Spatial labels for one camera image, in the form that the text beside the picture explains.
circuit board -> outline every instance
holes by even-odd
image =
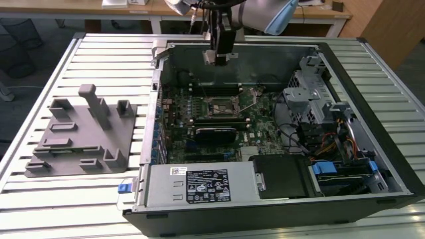
[[[230,109],[230,102],[235,97],[194,97],[188,89],[171,88],[166,90],[163,100],[166,109],[166,135],[168,149],[168,164],[206,162],[191,160],[191,155],[226,155],[226,161],[242,161],[240,148],[255,146],[258,154],[281,154],[284,145],[277,134],[277,128],[272,118],[272,95],[276,93],[254,96],[256,87],[243,87],[240,97],[236,97],[240,112]],[[194,129],[188,123],[191,119],[220,117],[250,118],[247,131],[238,131],[235,142],[226,145],[198,145],[188,150],[188,144],[194,145]]]

red wire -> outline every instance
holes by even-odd
[[[324,145],[325,145],[325,139],[327,139],[327,136],[329,136],[329,135],[333,135],[335,133],[327,133],[325,135],[324,135],[324,137],[323,137],[323,139],[321,139],[321,148],[324,147]]]

motherboard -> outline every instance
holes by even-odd
[[[168,164],[248,161],[251,155],[285,152],[272,117],[277,93],[264,93],[262,86],[216,92],[166,87],[163,95]]]

barcode sticker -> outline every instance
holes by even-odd
[[[171,168],[171,175],[186,175],[188,168]]]
[[[130,12],[136,14],[148,14],[148,11],[130,11]]]

sticker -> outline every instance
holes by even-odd
[[[335,18],[347,18],[347,19],[349,19],[351,16],[348,16],[348,15],[336,15]]]
[[[227,169],[186,171],[186,173],[188,203],[216,203],[231,201],[231,186]]]
[[[148,14],[148,11],[130,11],[131,13]]]
[[[171,168],[171,175],[186,175],[188,168]]]

